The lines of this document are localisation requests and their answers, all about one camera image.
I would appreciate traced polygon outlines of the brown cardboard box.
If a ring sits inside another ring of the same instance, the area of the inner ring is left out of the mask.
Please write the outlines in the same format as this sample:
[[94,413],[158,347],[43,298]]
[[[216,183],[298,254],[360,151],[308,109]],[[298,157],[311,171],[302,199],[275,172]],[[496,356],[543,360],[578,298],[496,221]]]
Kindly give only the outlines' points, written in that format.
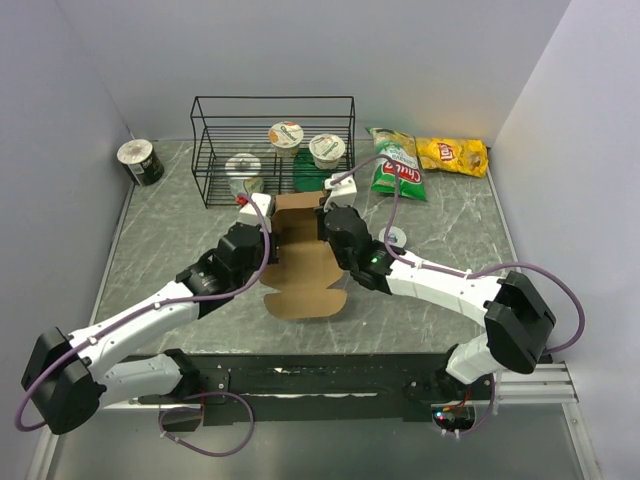
[[274,291],[264,296],[267,311],[280,320],[329,317],[346,304],[334,284],[343,277],[331,248],[318,238],[315,209],[322,193],[278,195],[271,217],[277,262],[261,275]]

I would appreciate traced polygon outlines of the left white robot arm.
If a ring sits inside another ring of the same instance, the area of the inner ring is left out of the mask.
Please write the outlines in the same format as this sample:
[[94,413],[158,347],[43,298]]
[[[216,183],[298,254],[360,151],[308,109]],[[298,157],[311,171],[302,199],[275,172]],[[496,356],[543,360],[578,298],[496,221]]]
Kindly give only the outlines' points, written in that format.
[[140,361],[129,360],[129,355],[244,293],[262,275],[273,250],[268,225],[238,222],[216,247],[147,299],[70,334],[57,327],[42,333],[21,379],[25,395],[15,428],[30,432],[48,427],[62,435],[131,398],[191,399],[199,374],[186,354],[170,351]]

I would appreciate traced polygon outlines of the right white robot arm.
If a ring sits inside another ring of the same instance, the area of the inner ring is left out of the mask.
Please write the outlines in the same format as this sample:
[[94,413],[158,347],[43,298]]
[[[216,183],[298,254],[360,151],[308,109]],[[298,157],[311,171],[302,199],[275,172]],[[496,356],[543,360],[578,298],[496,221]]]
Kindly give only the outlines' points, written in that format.
[[449,351],[437,386],[456,399],[484,375],[498,370],[532,373],[543,355],[556,319],[531,280],[518,271],[504,277],[474,278],[428,262],[374,239],[355,208],[314,209],[318,237],[359,285],[388,295],[416,298],[467,317],[484,328],[478,337]]

